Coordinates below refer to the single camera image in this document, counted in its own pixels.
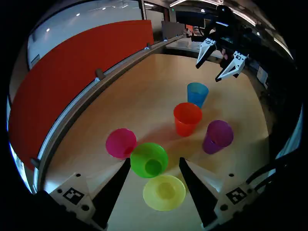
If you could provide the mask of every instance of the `green cup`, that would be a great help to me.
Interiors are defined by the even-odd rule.
[[[167,165],[168,155],[158,144],[140,144],[131,153],[132,170],[140,177],[156,177],[165,171]]]

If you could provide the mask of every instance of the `pink cup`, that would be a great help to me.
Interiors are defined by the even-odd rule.
[[[214,154],[229,146],[232,141],[233,131],[230,125],[227,122],[215,120],[208,126],[202,148],[207,154]]]
[[[126,128],[114,130],[107,138],[106,149],[113,157],[126,159],[137,145],[135,134]]]

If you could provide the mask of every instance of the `plastic cup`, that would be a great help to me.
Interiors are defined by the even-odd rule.
[[[202,119],[201,109],[193,103],[181,103],[174,110],[176,132],[180,136],[191,135]]]
[[[187,85],[187,101],[202,107],[209,89],[201,83],[190,83]]]
[[[165,171],[167,165],[167,153],[155,143],[140,144],[131,154],[132,170],[143,178],[158,176]]]
[[[202,148],[208,154],[214,154],[224,147],[229,146],[233,141],[233,131],[227,122],[212,121],[206,132]]]
[[[114,130],[107,138],[106,149],[113,157],[126,159],[137,145],[135,134],[126,128]]]
[[[179,207],[185,196],[184,184],[174,176],[155,177],[149,180],[143,189],[145,203],[158,211],[170,211]]]

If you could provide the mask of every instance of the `orange cup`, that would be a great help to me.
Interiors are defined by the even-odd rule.
[[[176,132],[180,136],[190,136],[202,119],[201,109],[192,103],[181,103],[174,110]]]

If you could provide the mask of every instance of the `purple cup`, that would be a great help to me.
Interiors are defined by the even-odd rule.
[[[212,121],[202,144],[203,151],[207,154],[214,154],[224,147],[229,146],[233,141],[233,131],[227,122]]]

